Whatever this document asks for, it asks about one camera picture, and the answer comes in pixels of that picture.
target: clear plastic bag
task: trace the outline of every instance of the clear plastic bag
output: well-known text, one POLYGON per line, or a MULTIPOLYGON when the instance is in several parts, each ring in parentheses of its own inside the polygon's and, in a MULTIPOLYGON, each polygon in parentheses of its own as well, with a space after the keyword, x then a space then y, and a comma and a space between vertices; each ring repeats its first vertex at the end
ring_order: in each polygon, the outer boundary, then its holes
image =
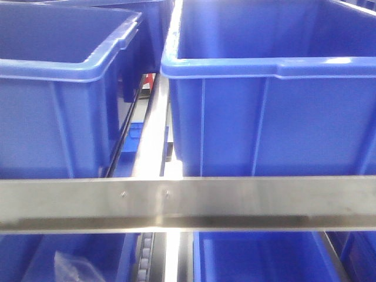
POLYGON ((101 273, 84 257, 57 251, 54 268, 56 282, 106 282, 101 273))

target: red object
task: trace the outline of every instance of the red object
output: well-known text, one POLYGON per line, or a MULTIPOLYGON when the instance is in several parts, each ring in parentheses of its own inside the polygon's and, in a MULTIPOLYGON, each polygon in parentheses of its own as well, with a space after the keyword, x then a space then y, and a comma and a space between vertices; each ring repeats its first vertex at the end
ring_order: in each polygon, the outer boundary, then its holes
POLYGON ((153 74, 152 73, 148 73, 146 75, 144 85, 148 83, 149 86, 150 86, 150 91, 153 89, 153 81, 154 81, 153 80, 153 74))

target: storage rack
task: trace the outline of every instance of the storage rack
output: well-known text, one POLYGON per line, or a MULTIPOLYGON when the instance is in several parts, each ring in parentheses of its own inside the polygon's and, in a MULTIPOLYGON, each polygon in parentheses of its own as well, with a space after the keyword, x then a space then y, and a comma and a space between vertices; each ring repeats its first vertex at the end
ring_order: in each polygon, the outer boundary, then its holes
POLYGON ((376 228, 376 176, 160 177, 168 104, 157 75, 133 177, 1 180, 0 233, 144 232, 133 281, 192 281, 192 231, 318 230, 348 281, 324 231, 376 228))

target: bin rim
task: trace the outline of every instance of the bin rim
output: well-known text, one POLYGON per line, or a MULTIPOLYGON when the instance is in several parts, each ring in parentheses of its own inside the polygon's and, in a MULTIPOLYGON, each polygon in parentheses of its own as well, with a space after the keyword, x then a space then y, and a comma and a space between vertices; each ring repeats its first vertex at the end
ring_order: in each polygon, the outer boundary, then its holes
MULTIPOLYGON (((72 8, 41 5, 39 3, 1 2, 0 5, 34 5, 41 9, 100 9, 72 8)), ((128 13, 129 16, 105 38, 83 62, 28 61, 0 58, 0 78, 30 79, 60 82, 92 82, 99 80, 115 56, 125 50, 138 32, 142 22, 142 13, 124 9, 107 9, 114 13, 128 13)))
MULTIPOLYGON (((160 72, 170 79, 198 78, 376 78, 376 57, 205 58, 179 57, 183 1, 176 0, 160 72)), ((328 0, 376 16, 376 12, 328 0)))
POLYGON ((139 4, 149 2, 163 2, 167 0, 52 0, 38 1, 40 4, 74 5, 74 6, 109 6, 121 4, 139 4))

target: plastic storage bin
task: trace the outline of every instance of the plastic storage bin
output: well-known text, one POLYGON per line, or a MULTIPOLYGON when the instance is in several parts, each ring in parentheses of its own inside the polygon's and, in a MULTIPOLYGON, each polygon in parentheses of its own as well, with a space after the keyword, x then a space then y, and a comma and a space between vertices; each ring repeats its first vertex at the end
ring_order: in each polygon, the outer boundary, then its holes
POLYGON ((375 27, 335 0, 177 0, 161 70, 184 174, 376 173, 375 27))
POLYGON ((55 281, 59 251, 84 257, 106 282, 130 281, 137 234, 7 235, 0 241, 0 281, 55 281))
POLYGON ((317 233, 196 233, 196 282, 340 281, 317 233))
POLYGON ((141 77, 141 13, 9 2, 0 13, 0 178, 101 177, 141 77))
POLYGON ((143 73, 159 73, 160 58, 173 8, 172 0, 42 0, 40 2, 59 5, 120 8, 142 12, 145 16, 145 25, 140 27, 140 32, 143 34, 141 46, 143 55, 140 64, 143 73))
POLYGON ((142 122, 132 122, 130 125, 130 129, 128 131, 128 135, 126 136, 125 144, 120 154, 113 177, 129 177, 132 175, 137 148, 140 142, 142 126, 142 122))

